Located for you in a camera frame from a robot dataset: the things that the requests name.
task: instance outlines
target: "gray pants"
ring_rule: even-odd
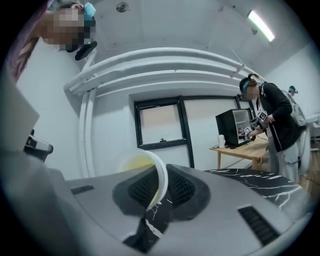
[[[277,152],[275,142],[269,137],[269,172],[281,175],[295,183],[298,183],[298,144]]]

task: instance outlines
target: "black mesh grille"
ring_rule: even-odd
[[[140,205],[147,208],[154,198],[159,187],[157,170],[153,170],[148,175],[133,183],[128,188],[129,196]]]
[[[238,212],[264,246],[278,237],[277,232],[252,206],[241,208]]]
[[[168,171],[168,178],[173,208],[185,204],[195,194],[195,185],[175,171]]]

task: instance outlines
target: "white wall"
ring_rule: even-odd
[[[81,100],[63,90],[65,82],[80,72],[66,52],[58,52],[41,39],[17,82],[18,88],[40,114],[35,136],[53,145],[45,163],[62,171],[68,180],[81,178],[78,156],[78,129]]]
[[[92,115],[92,155],[98,176],[115,173],[119,154],[136,149],[134,103],[125,92],[97,97]]]
[[[289,86],[294,86],[299,92],[294,100],[307,117],[320,111],[320,52],[313,41],[266,75],[265,79],[286,91]]]

